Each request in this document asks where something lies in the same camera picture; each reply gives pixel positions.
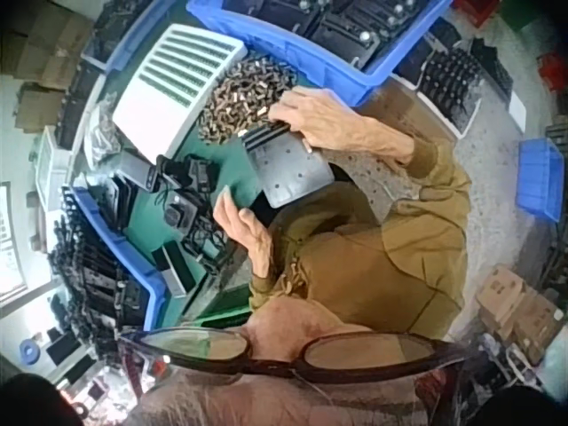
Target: eyeglasses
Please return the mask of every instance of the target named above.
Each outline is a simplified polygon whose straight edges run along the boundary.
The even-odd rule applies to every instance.
[[[246,336],[212,328],[170,327],[130,333],[121,335],[119,344],[127,358],[135,350],[156,358],[167,356],[173,366],[207,373],[299,376],[311,383],[335,384],[392,380],[467,358],[467,352],[457,344],[372,331],[315,339],[292,362],[252,359]]]

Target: concrete floor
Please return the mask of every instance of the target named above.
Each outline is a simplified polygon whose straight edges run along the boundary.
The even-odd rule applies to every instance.
[[[473,182],[467,230],[469,266],[463,291],[466,306],[448,336],[457,339],[475,316],[475,293],[495,264],[505,264],[526,278],[532,275],[536,279],[544,261],[548,226],[518,209],[515,193],[519,141],[542,136],[544,128],[552,123],[554,102],[542,84],[536,62],[539,55],[549,50],[552,37],[549,26],[542,21],[515,34],[499,16],[491,18],[480,30],[455,11],[449,11],[446,18],[464,39],[481,36],[486,44],[498,48],[501,62],[515,82],[514,91],[527,110],[523,135],[504,103],[486,83],[477,118],[455,147],[457,160]],[[417,195],[418,188],[407,178],[393,175],[374,158],[337,153],[327,153],[327,157],[351,175],[380,220],[387,215],[393,198]]]

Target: window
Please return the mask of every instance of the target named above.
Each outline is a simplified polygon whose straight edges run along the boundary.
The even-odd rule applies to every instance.
[[[0,302],[26,289],[10,215],[10,184],[0,184]]]

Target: green workbench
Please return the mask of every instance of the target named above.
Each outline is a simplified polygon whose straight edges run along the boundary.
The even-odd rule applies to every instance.
[[[120,98],[140,62],[163,31],[172,23],[202,27],[201,23],[185,10],[185,1],[178,1],[173,4],[164,18],[158,22],[146,40],[138,47],[128,66],[122,72],[114,71],[110,74],[101,97],[104,97],[107,93],[117,92]],[[217,190],[212,195],[212,201],[217,198],[218,192],[225,185],[231,187],[235,202],[240,207],[249,206],[260,193],[255,172],[252,170],[239,140],[231,140],[223,146],[206,145],[197,137],[197,128],[193,127],[177,152],[176,158],[180,159],[188,154],[196,154],[202,158],[210,159],[220,166]],[[152,263],[154,263],[151,256],[152,251],[158,249],[166,241],[179,240],[176,231],[163,221],[163,206],[155,204],[157,195],[157,193],[138,191],[129,227],[125,231],[132,245]],[[199,283],[206,275],[204,269],[186,253],[184,253],[184,256],[191,274]],[[186,298],[174,299],[170,298],[169,292],[166,293],[166,303],[162,307],[158,319],[159,327],[176,325],[182,311],[192,297],[192,295],[189,295]]]

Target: hand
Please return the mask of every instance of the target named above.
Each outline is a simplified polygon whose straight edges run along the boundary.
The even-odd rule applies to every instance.
[[[284,92],[268,116],[287,122],[292,131],[301,131],[309,146],[364,151],[404,164],[414,151],[412,138],[355,113],[328,89],[296,86]]]
[[[213,218],[229,238],[248,251],[252,272],[259,278],[266,278],[272,255],[272,237],[252,211],[237,209],[228,186],[217,197]]]

